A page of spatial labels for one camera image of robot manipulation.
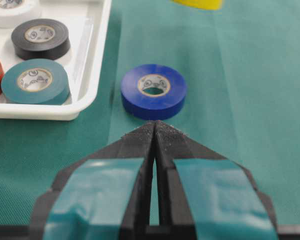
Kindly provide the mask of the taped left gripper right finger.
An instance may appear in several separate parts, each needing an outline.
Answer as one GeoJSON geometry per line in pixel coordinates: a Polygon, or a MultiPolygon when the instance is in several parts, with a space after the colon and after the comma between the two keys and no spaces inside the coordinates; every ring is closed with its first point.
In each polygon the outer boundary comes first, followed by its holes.
{"type": "Polygon", "coordinates": [[[251,172],[158,120],[159,222],[174,240],[276,240],[271,199],[251,172]]]}

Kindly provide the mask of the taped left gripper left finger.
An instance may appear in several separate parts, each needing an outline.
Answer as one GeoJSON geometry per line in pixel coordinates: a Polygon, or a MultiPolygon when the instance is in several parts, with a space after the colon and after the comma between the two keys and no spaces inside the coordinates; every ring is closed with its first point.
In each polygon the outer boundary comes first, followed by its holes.
{"type": "Polygon", "coordinates": [[[150,219],[153,121],[60,170],[40,196],[31,240],[142,240],[150,219]]]}

